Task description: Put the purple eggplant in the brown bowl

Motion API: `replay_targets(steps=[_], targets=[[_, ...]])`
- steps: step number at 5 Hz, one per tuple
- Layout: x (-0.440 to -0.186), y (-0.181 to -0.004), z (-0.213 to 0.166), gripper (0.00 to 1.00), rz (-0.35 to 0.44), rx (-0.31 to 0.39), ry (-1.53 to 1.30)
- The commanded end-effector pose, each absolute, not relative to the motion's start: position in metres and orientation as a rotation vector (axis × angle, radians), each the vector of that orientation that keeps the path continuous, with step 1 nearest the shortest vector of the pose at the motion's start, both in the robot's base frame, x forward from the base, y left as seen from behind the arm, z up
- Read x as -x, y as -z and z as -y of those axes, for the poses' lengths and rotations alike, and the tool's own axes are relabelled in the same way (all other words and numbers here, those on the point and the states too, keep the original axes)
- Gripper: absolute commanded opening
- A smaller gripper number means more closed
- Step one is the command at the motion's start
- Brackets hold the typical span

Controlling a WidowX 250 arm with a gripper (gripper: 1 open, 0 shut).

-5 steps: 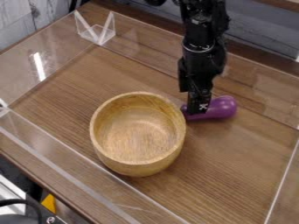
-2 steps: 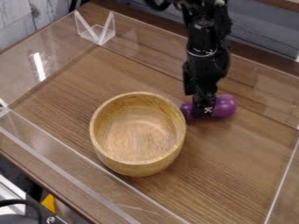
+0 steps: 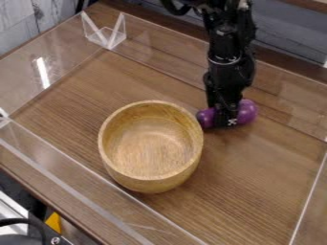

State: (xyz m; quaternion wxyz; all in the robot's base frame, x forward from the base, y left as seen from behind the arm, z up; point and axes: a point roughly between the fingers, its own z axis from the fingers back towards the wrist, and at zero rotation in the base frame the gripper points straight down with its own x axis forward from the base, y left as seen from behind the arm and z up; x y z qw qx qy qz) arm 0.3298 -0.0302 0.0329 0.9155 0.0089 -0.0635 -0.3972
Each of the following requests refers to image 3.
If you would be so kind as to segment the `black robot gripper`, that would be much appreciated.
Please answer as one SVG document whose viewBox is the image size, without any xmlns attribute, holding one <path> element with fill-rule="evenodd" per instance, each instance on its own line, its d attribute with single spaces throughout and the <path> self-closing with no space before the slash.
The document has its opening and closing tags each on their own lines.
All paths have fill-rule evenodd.
<svg viewBox="0 0 327 245">
<path fill-rule="evenodd" d="M 215 127 L 231 127 L 238 124 L 238 105 L 243 90 L 253 85 L 255 60 L 253 56 L 241 56 L 232 60 L 208 56 L 208 70 L 203 76 L 207 104 L 215 106 Z"/>
</svg>

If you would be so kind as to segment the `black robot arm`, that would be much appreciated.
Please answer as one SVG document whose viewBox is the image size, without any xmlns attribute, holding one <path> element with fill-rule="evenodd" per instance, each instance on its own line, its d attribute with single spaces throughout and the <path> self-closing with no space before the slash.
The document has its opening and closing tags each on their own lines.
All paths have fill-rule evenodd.
<svg viewBox="0 0 327 245">
<path fill-rule="evenodd" d="M 196 113 L 203 129 L 250 123 L 255 104 L 243 98 L 253 85 L 255 57 L 253 41 L 253 0 L 160 0 L 166 10 L 186 15 L 190 10 L 202 17 L 210 46 L 208 70 L 203 75 L 207 108 Z"/>
</svg>

